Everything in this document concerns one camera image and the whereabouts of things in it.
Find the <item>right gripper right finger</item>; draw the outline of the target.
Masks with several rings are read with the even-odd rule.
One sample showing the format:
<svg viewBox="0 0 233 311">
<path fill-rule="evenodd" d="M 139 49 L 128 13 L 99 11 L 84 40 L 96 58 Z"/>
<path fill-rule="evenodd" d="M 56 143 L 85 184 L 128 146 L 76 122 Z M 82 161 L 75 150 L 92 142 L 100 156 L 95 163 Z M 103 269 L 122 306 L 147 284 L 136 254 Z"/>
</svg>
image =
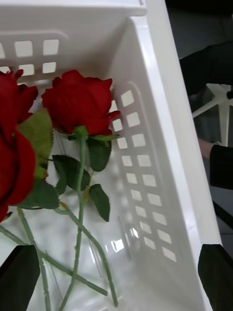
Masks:
<svg viewBox="0 0 233 311">
<path fill-rule="evenodd" d="M 233 310 L 233 259 L 220 244 L 201 248 L 198 274 L 214 311 Z"/>
</svg>

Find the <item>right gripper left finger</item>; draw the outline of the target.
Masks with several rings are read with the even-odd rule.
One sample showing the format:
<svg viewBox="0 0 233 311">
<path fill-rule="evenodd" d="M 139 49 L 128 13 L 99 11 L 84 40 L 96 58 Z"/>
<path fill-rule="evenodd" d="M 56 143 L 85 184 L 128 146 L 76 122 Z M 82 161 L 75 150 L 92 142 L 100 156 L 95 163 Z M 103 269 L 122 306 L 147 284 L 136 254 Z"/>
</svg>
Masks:
<svg viewBox="0 0 233 311">
<path fill-rule="evenodd" d="M 25 311 L 39 276 L 35 246 L 16 246 L 0 267 L 0 310 Z"/>
</svg>

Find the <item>person's hand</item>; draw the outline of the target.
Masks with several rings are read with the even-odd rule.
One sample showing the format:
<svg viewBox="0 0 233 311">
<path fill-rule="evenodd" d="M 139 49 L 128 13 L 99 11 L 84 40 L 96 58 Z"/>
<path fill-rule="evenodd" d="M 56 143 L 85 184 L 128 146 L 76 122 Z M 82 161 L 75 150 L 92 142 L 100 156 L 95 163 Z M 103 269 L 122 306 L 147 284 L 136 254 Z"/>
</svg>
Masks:
<svg viewBox="0 0 233 311">
<path fill-rule="evenodd" d="M 202 139 L 198 139 L 200 152 L 203 158 L 210 159 L 211 150 L 214 147 L 214 144 L 211 142 L 207 142 Z"/>
</svg>

